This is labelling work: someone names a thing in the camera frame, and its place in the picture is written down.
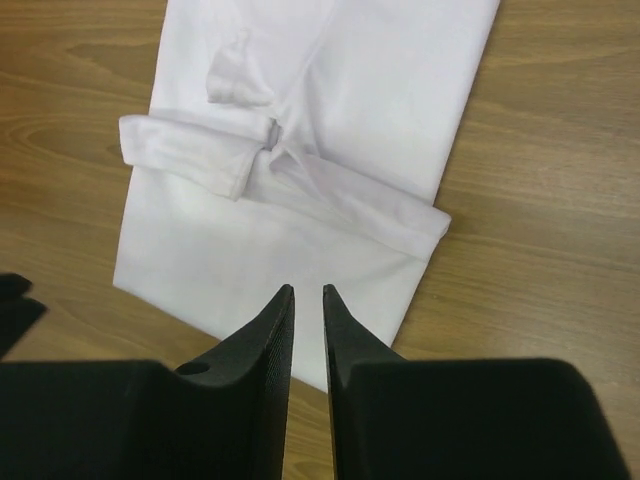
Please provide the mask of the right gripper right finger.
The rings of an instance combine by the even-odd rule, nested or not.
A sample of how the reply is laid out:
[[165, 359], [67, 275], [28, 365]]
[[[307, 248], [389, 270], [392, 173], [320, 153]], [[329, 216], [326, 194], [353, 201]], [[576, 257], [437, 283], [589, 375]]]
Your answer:
[[549, 358], [410, 361], [323, 290], [339, 479], [627, 479], [600, 403]]

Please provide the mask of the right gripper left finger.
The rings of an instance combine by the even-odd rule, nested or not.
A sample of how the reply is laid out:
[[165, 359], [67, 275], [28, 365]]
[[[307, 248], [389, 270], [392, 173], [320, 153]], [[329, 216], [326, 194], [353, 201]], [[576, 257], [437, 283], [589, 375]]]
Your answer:
[[281, 287], [176, 369], [151, 360], [1, 367], [5, 479], [278, 479], [295, 297]]

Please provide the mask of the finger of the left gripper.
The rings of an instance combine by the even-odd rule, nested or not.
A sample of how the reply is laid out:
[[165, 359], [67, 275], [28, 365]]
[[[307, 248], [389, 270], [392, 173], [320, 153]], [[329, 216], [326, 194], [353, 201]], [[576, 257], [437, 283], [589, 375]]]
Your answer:
[[44, 304], [31, 298], [19, 297], [2, 301], [0, 356], [4, 357], [46, 312]]
[[32, 283], [16, 273], [0, 274], [0, 300], [11, 302], [24, 296], [31, 289]]

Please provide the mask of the white t shirt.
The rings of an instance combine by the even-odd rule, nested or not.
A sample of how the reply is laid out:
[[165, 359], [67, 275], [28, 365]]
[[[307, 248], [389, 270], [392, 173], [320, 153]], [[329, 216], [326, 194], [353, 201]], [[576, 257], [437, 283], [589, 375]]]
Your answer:
[[321, 291], [394, 340], [495, 1], [171, 1], [114, 285], [223, 339], [294, 287], [292, 374], [327, 386]]

